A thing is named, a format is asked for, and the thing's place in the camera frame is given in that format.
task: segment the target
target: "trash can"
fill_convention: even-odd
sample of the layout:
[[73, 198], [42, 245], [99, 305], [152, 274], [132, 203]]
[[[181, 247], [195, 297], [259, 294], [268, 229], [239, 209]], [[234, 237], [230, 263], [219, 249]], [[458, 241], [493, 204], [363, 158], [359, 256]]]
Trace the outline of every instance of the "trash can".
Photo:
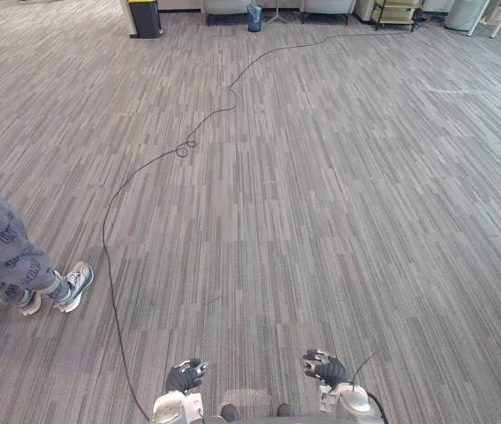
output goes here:
[[456, 0], [448, 16], [444, 20], [444, 26], [459, 31], [469, 31], [480, 17], [488, 0]]
[[248, 31], [251, 33], [259, 33], [262, 29], [262, 7], [250, 4], [247, 7], [248, 13]]
[[158, 38], [163, 35], [156, 0], [128, 0], [128, 6], [138, 38]]

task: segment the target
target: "person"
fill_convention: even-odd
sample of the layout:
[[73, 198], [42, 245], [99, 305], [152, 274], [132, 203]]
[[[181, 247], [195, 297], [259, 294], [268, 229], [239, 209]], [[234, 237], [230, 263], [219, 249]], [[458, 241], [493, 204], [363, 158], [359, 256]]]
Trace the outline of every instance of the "person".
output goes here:
[[49, 263], [47, 255], [28, 239], [22, 220], [0, 198], [0, 301], [17, 307], [23, 315], [36, 313], [42, 295], [61, 312], [73, 311], [93, 282], [93, 270], [78, 262], [66, 276]]

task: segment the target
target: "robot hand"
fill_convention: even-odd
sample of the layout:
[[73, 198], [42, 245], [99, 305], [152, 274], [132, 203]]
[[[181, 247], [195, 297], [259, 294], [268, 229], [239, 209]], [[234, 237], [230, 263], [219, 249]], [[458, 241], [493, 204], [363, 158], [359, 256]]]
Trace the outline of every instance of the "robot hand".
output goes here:
[[177, 390], [188, 395], [191, 389], [201, 386], [203, 382], [201, 377], [205, 375], [208, 365], [207, 362], [201, 362], [199, 358], [191, 358], [171, 367], [165, 379], [166, 393]]
[[307, 354], [303, 355], [301, 365], [305, 368], [306, 375], [318, 378], [332, 389], [348, 381], [342, 362], [336, 356], [331, 356], [320, 349], [307, 350]]

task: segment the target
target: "black trash can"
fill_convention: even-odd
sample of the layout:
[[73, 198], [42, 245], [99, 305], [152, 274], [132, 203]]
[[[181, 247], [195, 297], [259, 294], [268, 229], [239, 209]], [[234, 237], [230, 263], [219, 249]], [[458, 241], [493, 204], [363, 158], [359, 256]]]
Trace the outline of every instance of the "black trash can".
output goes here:
[[128, 0], [128, 5], [138, 38], [158, 38], [163, 35], [156, 0]]

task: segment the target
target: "white sneaker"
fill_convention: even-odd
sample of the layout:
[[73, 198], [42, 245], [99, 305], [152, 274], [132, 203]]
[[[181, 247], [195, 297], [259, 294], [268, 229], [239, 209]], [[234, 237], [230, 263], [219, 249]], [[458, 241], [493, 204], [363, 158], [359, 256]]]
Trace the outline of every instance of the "white sneaker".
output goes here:
[[42, 296], [36, 291], [26, 290], [24, 297], [19, 303], [20, 312], [24, 316], [32, 315], [38, 312], [42, 305]]
[[80, 305], [81, 293], [93, 283], [93, 269], [85, 262], [78, 262], [73, 266], [72, 271], [65, 277], [57, 276], [67, 281], [70, 292], [65, 299], [59, 300], [54, 305], [62, 312], [71, 312]]

